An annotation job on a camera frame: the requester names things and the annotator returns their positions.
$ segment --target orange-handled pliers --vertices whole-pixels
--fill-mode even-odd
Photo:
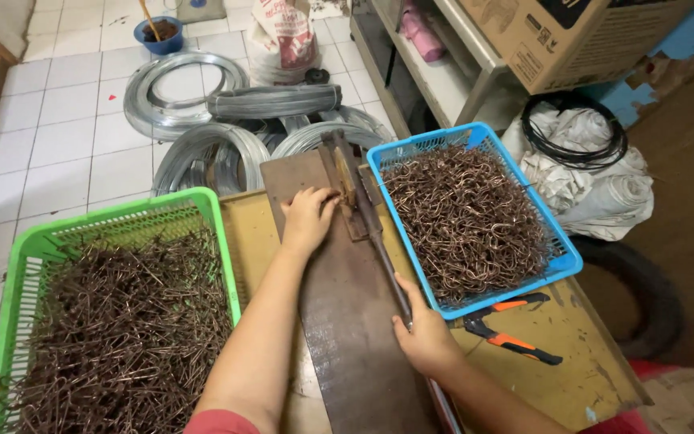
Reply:
[[[502,312],[513,307],[524,306],[528,303],[542,303],[544,301],[549,301],[550,299],[551,298],[545,293],[529,293],[520,295],[518,297],[513,297],[501,303],[492,304],[484,309],[479,309],[478,311],[468,313],[468,315],[463,318],[465,330],[472,334],[476,334],[477,336],[481,336],[492,345],[507,348],[508,350],[517,352],[518,354],[523,354],[528,358],[533,358],[543,363],[555,366],[560,364],[564,358],[554,356],[553,354],[548,354],[539,348],[535,348],[505,333],[494,331],[488,328],[484,323],[484,317],[492,312]]]

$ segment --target white tiled floor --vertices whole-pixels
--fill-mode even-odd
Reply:
[[[152,15],[172,15],[178,0],[147,0]],[[236,59],[249,70],[251,0],[226,0],[228,17],[186,25],[188,49]],[[130,0],[37,0],[24,63],[11,68],[0,102],[0,297],[14,237],[33,225],[148,196],[172,143],[152,142],[122,113],[127,79],[151,60],[133,38],[143,20]],[[348,18],[313,22],[323,67],[342,86],[342,104],[392,126],[379,102]],[[158,91],[189,98],[210,93],[213,66],[164,77]]]

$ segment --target wooden table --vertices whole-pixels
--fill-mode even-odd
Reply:
[[[237,291],[245,307],[280,246],[278,233],[264,190],[227,196],[220,203]],[[384,243],[393,265],[403,276],[414,277],[386,207],[377,209],[387,229]],[[551,301],[492,313],[486,322],[494,330],[564,357],[560,365],[542,364],[454,329],[467,360],[572,431],[650,405],[650,398],[577,282],[569,278],[539,291],[551,296]],[[331,432],[329,418],[300,323],[295,333],[282,432],[327,434]],[[468,427],[476,426],[467,414],[462,416]]]

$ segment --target hand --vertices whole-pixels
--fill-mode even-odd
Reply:
[[[398,284],[409,297],[412,311],[411,331],[399,316],[392,317],[400,349],[406,353],[411,365],[422,375],[438,379],[441,375],[466,364],[465,355],[459,349],[446,321],[441,314],[427,307],[419,287],[395,273]]]
[[[320,208],[326,200],[321,213]],[[312,255],[329,231],[339,200],[339,191],[333,188],[315,190],[310,187],[296,193],[294,199],[281,203],[285,214],[283,247],[296,255]]]

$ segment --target wooden stick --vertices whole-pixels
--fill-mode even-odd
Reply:
[[[143,15],[147,17],[147,20],[149,20],[149,27],[152,28],[152,32],[154,32],[154,37],[157,38],[157,42],[161,42],[162,38],[159,37],[157,29],[154,27],[154,21],[152,21],[151,15],[149,15],[149,9],[147,9],[146,3],[144,2],[144,0],[138,0],[138,2],[141,4],[141,9],[143,9]]]

